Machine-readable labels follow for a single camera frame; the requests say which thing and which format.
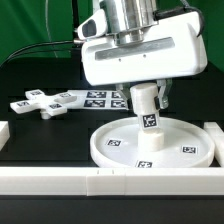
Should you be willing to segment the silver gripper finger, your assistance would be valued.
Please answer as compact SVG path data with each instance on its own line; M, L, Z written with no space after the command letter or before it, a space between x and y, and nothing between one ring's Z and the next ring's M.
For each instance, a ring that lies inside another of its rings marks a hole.
M155 97L157 109L166 109L169 106L168 94L172 87L172 80L160 79L157 81L158 95Z
M116 91L119 93L121 98L125 101L126 107L128 109L132 108L131 94L130 94L130 84L120 83L116 84Z

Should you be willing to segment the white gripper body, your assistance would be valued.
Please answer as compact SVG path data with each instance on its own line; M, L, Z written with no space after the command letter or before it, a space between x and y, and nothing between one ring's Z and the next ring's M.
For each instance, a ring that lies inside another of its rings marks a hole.
M117 46L111 36L82 47L82 62L91 85L191 76L202 72L207 55L196 12L162 19L144 31L140 43Z

